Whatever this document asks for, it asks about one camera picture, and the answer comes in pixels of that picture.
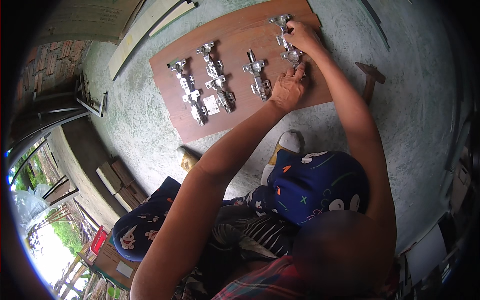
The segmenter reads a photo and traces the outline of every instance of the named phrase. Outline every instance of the paper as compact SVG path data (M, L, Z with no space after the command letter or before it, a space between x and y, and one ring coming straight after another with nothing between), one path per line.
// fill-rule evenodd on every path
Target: paper
M132 275L133 269L127 266L124 262L120 261L119 265L117 266L117 271L124 274L128 278Z
M407 252L406 256L408 269L412 276L412 285L416 285L447 256L444 238L438 224L412 250Z
M218 108L218 104L216 103L216 99L214 95L204 98L204 104L205 104L205 107L207 108L208 115L211 116L213 114L220 112L220 109Z

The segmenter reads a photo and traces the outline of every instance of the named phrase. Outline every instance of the sky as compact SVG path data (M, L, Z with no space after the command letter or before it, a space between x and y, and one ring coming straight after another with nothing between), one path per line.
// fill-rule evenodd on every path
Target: sky
M55 285L62 276L62 270L68 263L73 262L75 257L70 253L70 250L62 244L60 238L53 231L52 225L47 225L38 231L38 240L40 241L40 247L43 247L43 251L42 253L40 253L40 251L36 252L33 255L33 261L45 281L51 285ZM77 264L74 272L70 274L69 279L73 277L75 271L78 270L80 266L81 264ZM88 279L80 278L73 286L79 290L83 290L87 280ZM60 294L63 293L65 288L66 286L64 285L60 290ZM70 291L65 299L69 300L76 295L74 291Z

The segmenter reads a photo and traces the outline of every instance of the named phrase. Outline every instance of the brown laminate board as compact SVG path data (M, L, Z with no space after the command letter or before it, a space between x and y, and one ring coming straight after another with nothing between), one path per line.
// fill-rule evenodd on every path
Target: brown laminate board
M247 51L252 48L257 60L267 61L261 76L263 80L269 79L272 86L278 75L291 67L288 61L280 58L280 53L285 51L276 41L280 27L268 23L269 17L284 13L290 13L293 20L319 30L320 22L306 0L294 3L291 0L271 0L212 20L172 42L150 59L155 84L165 101L173 127L184 143L230 129L262 107L264 102L252 93L250 87L253 75L243 72L242 65L249 62ZM211 77L206 73L202 55L195 52L200 45L211 40L215 41L215 46L210 55L213 60L223 61L227 78L224 90L234 94L236 103L233 113L227 114L220 108L219 113L208 116L204 126L199 126L190 113L190 105L182 101L183 89L167 64L187 59L184 74L194 76L195 88L201 90L200 98L216 95L214 90L205 87ZM297 109L332 101L325 79L312 59L304 54L300 61L308 62L310 85Z

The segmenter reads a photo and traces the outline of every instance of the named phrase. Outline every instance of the white sticker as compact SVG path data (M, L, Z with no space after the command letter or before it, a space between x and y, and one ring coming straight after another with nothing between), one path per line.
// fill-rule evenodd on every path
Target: white sticker
M120 261L119 264L117 265L117 271L119 271L123 275L130 278L130 276L132 275L133 269L127 266L123 261Z
M205 104L205 107L207 108L208 115L211 116L213 114L220 112L220 109L218 108L218 104L216 103L216 99L214 95L204 98L204 104Z

